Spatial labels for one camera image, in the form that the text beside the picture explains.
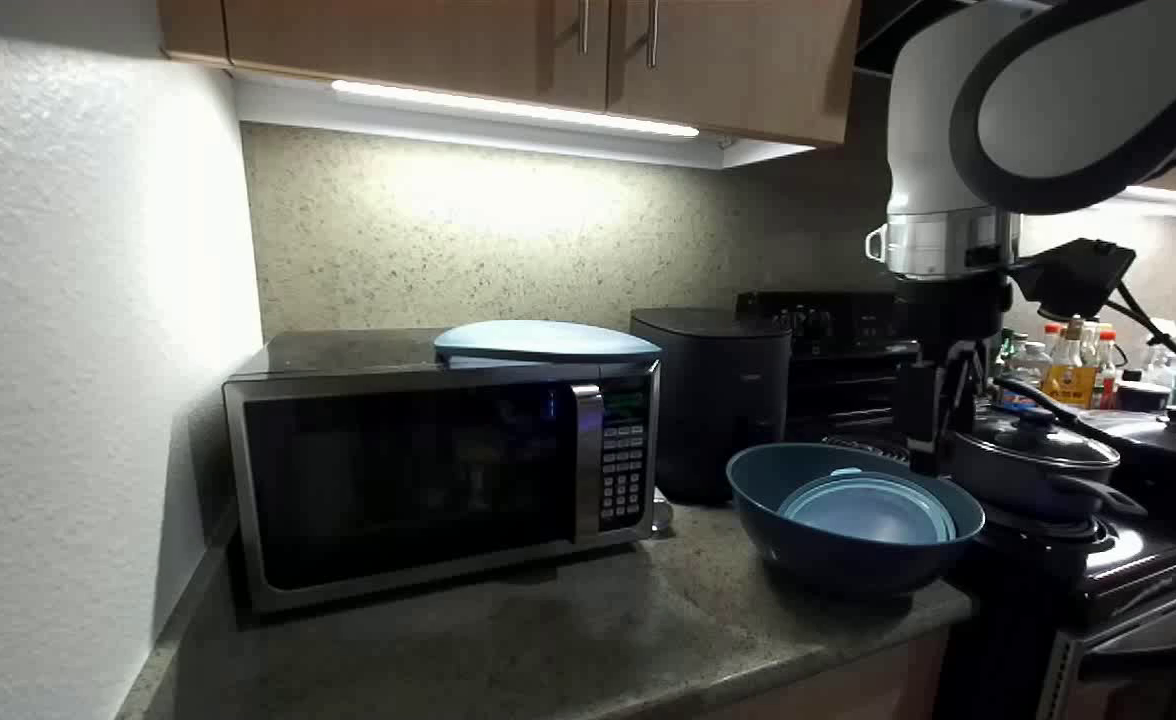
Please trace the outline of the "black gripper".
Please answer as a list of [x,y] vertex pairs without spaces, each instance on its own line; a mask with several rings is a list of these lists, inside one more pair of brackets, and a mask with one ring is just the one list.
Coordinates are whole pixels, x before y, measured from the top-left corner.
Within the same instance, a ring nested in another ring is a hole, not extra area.
[[895,376],[895,423],[911,461],[936,461],[951,420],[973,420],[973,379],[1007,305],[999,273],[895,285],[902,329],[917,343]]

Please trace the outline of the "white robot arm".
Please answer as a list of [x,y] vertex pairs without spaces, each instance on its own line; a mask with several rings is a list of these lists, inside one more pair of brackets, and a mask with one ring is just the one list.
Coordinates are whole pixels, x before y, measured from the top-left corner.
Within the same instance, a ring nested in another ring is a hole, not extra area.
[[902,48],[891,188],[863,256],[895,278],[919,343],[895,409],[911,458],[936,458],[973,423],[1017,219],[1103,205],[1167,168],[1176,0],[978,0]]

